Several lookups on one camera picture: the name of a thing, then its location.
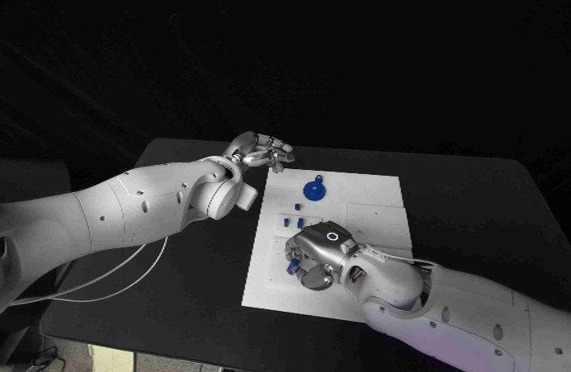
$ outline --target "robotic hand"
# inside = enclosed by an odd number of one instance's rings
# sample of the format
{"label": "robotic hand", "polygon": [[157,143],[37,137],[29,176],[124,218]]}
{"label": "robotic hand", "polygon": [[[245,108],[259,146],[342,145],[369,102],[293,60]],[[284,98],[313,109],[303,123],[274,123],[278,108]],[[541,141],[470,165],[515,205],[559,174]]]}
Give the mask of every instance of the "robotic hand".
{"label": "robotic hand", "polygon": [[461,370],[571,370],[571,315],[496,282],[359,246],[330,221],[284,251],[307,289],[342,285],[369,326]]}
{"label": "robotic hand", "polygon": [[68,261],[161,240],[193,221],[221,219],[235,205],[248,210],[257,190],[242,173],[264,164],[283,172],[291,151],[280,139],[246,132],[221,156],[140,167],[82,191],[0,204],[0,313]]}

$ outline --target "black curtain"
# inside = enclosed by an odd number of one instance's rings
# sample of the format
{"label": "black curtain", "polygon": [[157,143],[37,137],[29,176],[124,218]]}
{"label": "black curtain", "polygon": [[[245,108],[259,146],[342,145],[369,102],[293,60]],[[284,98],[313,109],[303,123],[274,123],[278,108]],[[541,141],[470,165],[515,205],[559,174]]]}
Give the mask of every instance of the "black curtain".
{"label": "black curtain", "polygon": [[568,0],[3,0],[0,154],[72,188],[156,138],[522,162],[567,233]]}

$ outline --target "black table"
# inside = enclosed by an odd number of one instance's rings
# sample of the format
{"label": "black table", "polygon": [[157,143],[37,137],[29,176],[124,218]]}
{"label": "black table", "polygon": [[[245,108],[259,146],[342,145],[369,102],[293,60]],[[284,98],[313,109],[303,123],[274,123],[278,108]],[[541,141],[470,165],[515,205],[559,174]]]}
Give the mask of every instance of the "black table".
{"label": "black table", "polygon": [[[137,167],[190,162],[226,145],[156,139]],[[291,168],[398,176],[414,256],[571,311],[571,246],[518,162],[301,147],[294,153]],[[127,292],[91,304],[52,303],[43,333],[238,370],[456,370],[365,324],[241,306],[265,178],[265,167],[246,172],[245,182],[261,192],[249,212],[233,209],[221,222],[199,221],[171,236],[160,263]],[[160,247],[151,244],[73,297],[121,289]],[[127,248],[81,258],[65,287],[101,275],[131,253]]]}

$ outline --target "white board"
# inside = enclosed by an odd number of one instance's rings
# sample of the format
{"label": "white board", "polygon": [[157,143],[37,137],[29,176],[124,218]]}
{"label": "white board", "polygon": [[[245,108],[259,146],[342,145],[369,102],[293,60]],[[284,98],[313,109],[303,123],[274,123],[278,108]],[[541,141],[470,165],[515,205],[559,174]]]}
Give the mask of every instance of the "white board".
{"label": "white board", "polygon": [[[317,175],[323,176],[326,195],[311,201],[303,195],[303,187]],[[287,228],[284,217],[290,218]],[[311,291],[285,271],[284,245],[301,230],[295,226],[300,217],[304,226],[320,220],[336,222],[347,228],[359,244],[366,241],[386,252],[411,257],[398,177],[297,169],[274,174],[268,169],[241,305],[363,323],[357,302],[337,283],[324,291]],[[311,260],[301,262],[303,267],[311,264]]]}

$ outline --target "cable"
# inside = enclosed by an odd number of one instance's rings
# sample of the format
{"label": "cable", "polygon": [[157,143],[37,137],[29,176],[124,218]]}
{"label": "cable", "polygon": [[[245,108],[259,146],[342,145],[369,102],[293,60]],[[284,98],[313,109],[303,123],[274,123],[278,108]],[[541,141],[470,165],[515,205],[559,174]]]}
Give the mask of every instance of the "cable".
{"label": "cable", "polygon": [[169,237],[164,238],[163,248],[160,249],[160,253],[159,253],[157,259],[154,260],[154,262],[151,264],[151,267],[147,269],[144,275],[122,290],[120,290],[115,293],[112,293],[111,295],[107,295],[102,298],[97,298],[97,299],[85,299],[85,300],[82,300],[82,299],[63,299],[63,298],[50,298],[50,299],[52,300],[62,300],[65,302],[78,302],[78,303],[97,302],[98,300],[108,299],[112,296],[118,295],[121,292],[125,292],[146,278],[146,275],[148,274],[148,272],[154,268],[154,265],[159,262],[160,256],[163,255],[164,247],[167,246],[167,239],[169,239]]}
{"label": "cable", "polygon": [[415,258],[405,258],[405,257],[398,257],[396,255],[391,255],[386,252],[379,251],[376,248],[372,247],[368,243],[365,243],[365,246],[368,247],[368,250],[372,250],[373,252],[385,255],[386,257],[395,258],[395,259],[402,259],[404,261],[414,261],[414,262],[422,262],[428,263],[430,265],[440,266],[438,263],[434,263],[431,261],[425,261],[424,259],[415,259]]}
{"label": "cable", "polygon": [[47,300],[52,299],[55,296],[60,296],[65,294],[69,294],[71,292],[81,290],[82,288],[85,288],[88,285],[97,283],[99,280],[102,280],[114,271],[117,271],[118,268],[121,268],[127,262],[134,259],[134,257],[137,256],[137,254],[143,251],[143,248],[146,247],[146,244],[143,244],[140,246],[140,249],[133,253],[133,255],[104,274],[101,275],[97,279],[92,279],[91,281],[88,281],[86,283],[84,283],[82,285],[78,285],[73,288],[69,288],[68,290],[58,292],[52,295],[46,295],[46,296],[36,296],[33,298],[23,298],[19,299],[17,301],[11,302],[10,306],[17,306],[19,304],[33,304],[35,302],[39,302],[42,300]]}

